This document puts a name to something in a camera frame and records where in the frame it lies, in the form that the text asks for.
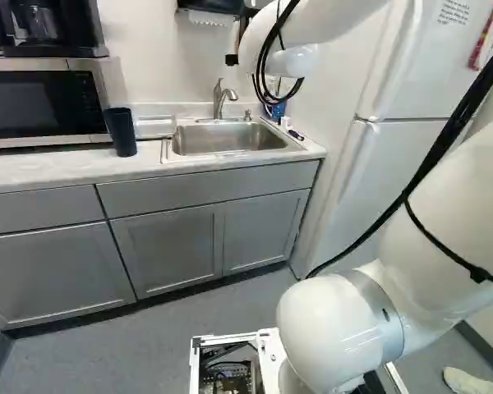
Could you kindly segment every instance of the cabinet door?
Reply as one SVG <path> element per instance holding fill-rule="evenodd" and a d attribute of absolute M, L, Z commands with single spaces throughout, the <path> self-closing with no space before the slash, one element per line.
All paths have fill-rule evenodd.
<path fill-rule="evenodd" d="M 0 328 L 135 301 L 106 223 L 0 236 Z"/>
<path fill-rule="evenodd" d="M 288 259 L 308 195 L 298 190 L 223 204 L 223 273 Z"/>
<path fill-rule="evenodd" d="M 112 220 L 139 298 L 220 275 L 216 209 L 208 205 Z"/>

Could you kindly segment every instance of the countertop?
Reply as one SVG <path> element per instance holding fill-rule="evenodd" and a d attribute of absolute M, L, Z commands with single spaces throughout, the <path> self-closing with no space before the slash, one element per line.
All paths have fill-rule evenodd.
<path fill-rule="evenodd" d="M 326 151 L 309 138 L 296 152 L 257 153 L 255 157 L 213 157 L 193 162 L 161 163 L 161 140 L 139 141 L 137 155 L 119 158 L 109 146 L 88 149 L 0 154 L 0 193 L 127 181 L 154 176 L 216 171 L 324 158 Z"/>

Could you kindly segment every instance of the paper towel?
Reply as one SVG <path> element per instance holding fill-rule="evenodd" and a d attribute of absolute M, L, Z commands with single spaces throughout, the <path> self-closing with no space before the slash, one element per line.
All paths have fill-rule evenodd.
<path fill-rule="evenodd" d="M 217 14 L 214 12 L 188 10 L 188 18 L 196 25 L 231 26 L 235 20 L 233 15 Z"/>

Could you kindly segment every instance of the white wall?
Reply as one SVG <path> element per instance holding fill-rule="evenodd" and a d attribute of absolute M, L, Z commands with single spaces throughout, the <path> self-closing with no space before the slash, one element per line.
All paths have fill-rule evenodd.
<path fill-rule="evenodd" d="M 194 25 L 177 0 L 98 0 L 106 44 L 119 56 L 130 103 L 212 102 L 218 77 L 255 102 L 246 74 L 227 67 L 233 28 Z"/>

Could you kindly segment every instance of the refrigerator door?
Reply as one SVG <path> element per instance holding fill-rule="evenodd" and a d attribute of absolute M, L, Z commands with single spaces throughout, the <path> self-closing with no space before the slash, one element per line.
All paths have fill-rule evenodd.
<path fill-rule="evenodd" d="M 313 255 L 315 267 L 355 241 L 398 197 L 427 155 L 445 121 L 372 123 L 355 121 L 350 133 L 362 135 L 352 153 L 338 201 L 330 201 L 329 224 Z M 458 145 L 467 130 L 455 145 Z M 335 269 L 358 267 L 376 259 L 383 226 L 355 252 L 334 265 Z"/>
<path fill-rule="evenodd" d="M 449 117 L 492 49 L 492 1 L 394 0 L 357 115 Z"/>

